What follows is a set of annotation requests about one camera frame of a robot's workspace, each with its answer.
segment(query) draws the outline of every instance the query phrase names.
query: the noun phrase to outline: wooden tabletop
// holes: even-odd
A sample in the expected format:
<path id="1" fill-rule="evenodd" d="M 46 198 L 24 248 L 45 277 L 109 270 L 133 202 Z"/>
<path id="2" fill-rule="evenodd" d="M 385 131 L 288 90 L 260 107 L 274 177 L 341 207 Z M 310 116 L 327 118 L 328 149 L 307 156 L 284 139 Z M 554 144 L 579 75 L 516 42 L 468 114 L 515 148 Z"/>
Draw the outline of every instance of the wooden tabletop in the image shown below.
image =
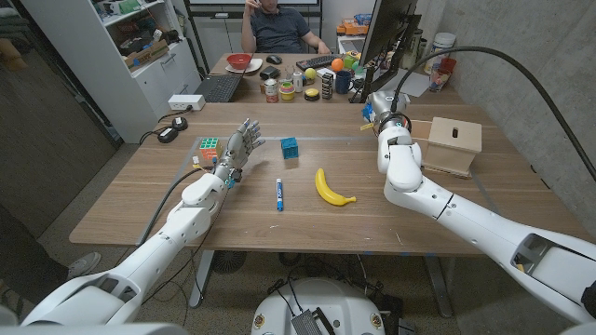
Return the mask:
<path id="1" fill-rule="evenodd" d="M 186 162 L 190 155 L 200 155 L 198 149 L 191 151 L 197 138 L 227 138 L 249 117 L 260 121 L 267 142 L 251 155 L 242 182 L 230 190 L 203 248 L 481 254 L 430 218 L 386 201 L 386 175 L 380 174 L 376 166 L 376 138 L 371 131 L 359 130 L 362 105 L 331 103 L 324 109 L 305 106 L 208 103 L 202 111 L 186 115 L 189 127 L 174 142 L 162 144 L 155 137 L 147 139 L 73 230 L 71 241 L 134 245 L 176 174 L 192 169 L 192 163 Z M 481 108 L 420 103 L 411 105 L 407 115 L 415 120 L 442 116 L 482 124 L 482 153 L 471 167 L 476 180 L 425 172 L 427 177 L 514 221 L 592 241 Z M 282 158 L 278 139 L 285 137 L 297 138 L 298 159 Z M 318 168 L 325 169 L 328 184 L 335 192 L 354 195 L 358 201 L 344 207 L 326 203 L 315 187 Z M 180 201 L 183 187 L 198 177 L 196 174 L 182 182 L 172 193 L 153 234 Z M 277 211 L 276 178 L 283 179 L 284 184 L 282 212 Z"/>
<path id="2" fill-rule="evenodd" d="M 217 61 L 213 69 L 211 69 L 210 74 L 230 74 L 225 67 L 228 65 L 227 57 L 231 55 L 229 53 L 223 54 L 222 57 Z M 286 68 L 289 71 L 301 71 L 296 66 L 296 61 L 299 60 L 309 60 L 311 58 L 318 57 L 317 54 L 278 54 L 281 57 L 282 63 L 280 65 L 270 64 L 266 62 L 266 58 L 269 54 L 258 54 L 255 53 L 253 57 L 255 59 L 263 60 L 263 65 L 258 71 L 254 71 L 249 74 L 244 74 L 242 80 L 238 84 L 236 91 L 234 92 L 234 96 L 232 96 L 232 102 L 265 102 L 265 95 L 261 93 L 260 85 L 264 82 L 263 79 L 259 76 L 259 73 L 264 70 L 267 66 L 273 66 L 278 68 L 281 71 L 281 75 L 279 78 L 286 78 L 287 72 Z M 305 87 L 307 88 L 316 88 L 318 91 L 321 91 L 322 82 L 320 78 L 317 77 L 315 84 L 311 86 Z M 348 94 L 337 94 L 335 91 L 333 92 L 332 98 L 329 100 L 319 99 L 316 102 L 307 101 L 304 99 L 304 93 L 300 93 L 300 95 L 295 95 L 293 100 L 282 100 L 279 99 L 280 103 L 289 104 L 289 103 L 348 103 L 348 99 L 352 98 L 353 93 Z M 431 104 L 464 104 L 462 99 L 459 97 L 457 92 L 451 87 L 446 86 L 441 92 L 433 93 L 427 91 L 424 93 L 424 98 L 422 100 L 417 100 L 413 98 L 412 103 L 431 103 Z"/>

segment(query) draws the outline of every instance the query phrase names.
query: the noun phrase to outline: man's hand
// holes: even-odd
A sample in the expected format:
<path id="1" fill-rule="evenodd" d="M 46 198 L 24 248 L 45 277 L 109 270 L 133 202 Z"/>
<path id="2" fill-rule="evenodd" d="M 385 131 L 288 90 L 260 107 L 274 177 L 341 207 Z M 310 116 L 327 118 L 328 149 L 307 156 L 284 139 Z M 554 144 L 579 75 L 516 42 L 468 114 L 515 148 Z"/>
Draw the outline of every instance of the man's hand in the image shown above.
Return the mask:
<path id="1" fill-rule="evenodd" d="M 332 51 L 329 50 L 329 48 L 327 47 L 325 42 L 320 41 L 320 42 L 318 42 L 318 53 L 319 53 L 319 55 L 328 55 L 328 54 L 331 54 Z"/>
<path id="2" fill-rule="evenodd" d="M 256 0 L 246 0 L 246 2 L 244 3 L 244 16 L 250 17 L 251 15 L 254 14 L 254 9 L 260 8 L 260 7 L 261 7 L 260 2 L 257 2 Z"/>

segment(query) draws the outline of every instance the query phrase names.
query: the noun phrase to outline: sneaker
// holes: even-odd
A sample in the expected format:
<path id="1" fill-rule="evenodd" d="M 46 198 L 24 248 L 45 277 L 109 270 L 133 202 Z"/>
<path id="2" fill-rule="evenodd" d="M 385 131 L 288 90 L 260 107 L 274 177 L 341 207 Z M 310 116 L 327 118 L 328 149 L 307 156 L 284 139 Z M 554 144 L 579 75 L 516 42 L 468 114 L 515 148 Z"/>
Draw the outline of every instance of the sneaker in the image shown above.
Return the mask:
<path id="1" fill-rule="evenodd" d="M 99 252 L 91 252 L 84 257 L 74 261 L 74 263 L 68 266 L 68 276 L 66 280 L 77 278 L 81 275 L 88 275 L 102 259 L 102 255 Z"/>

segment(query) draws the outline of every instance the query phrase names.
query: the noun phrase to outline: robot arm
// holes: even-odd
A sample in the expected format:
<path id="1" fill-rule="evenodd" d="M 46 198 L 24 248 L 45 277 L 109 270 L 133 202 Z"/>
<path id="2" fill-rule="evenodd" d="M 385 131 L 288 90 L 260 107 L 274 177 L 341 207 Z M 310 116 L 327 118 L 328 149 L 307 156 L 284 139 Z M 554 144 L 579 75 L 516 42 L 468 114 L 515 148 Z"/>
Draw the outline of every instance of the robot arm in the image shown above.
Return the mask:
<path id="1" fill-rule="evenodd" d="M 232 134 L 212 173 L 183 191 L 166 224 L 116 268 L 75 278 L 57 288 L 23 321 L 65 326 L 117 325 L 132 321 L 149 288 L 180 250 L 206 233 L 252 150 L 264 143 L 258 122 L 247 119 Z"/>
<path id="2" fill-rule="evenodd" d="M 420 148 L 403 126 L 408 121 L 389 112 L 392 96 L 376 92 L 369 97 L 371 118 L 380 132 L 377 164 L 386 173 L 386 199 L 461 236 L 561 315 L 576 323 L 594 322 L 583 298 L 596 280 L 596 246 L 505 219 L 424 177 Z M 405 110 L 405 102 L 400 95 L 399 110 Z"/>

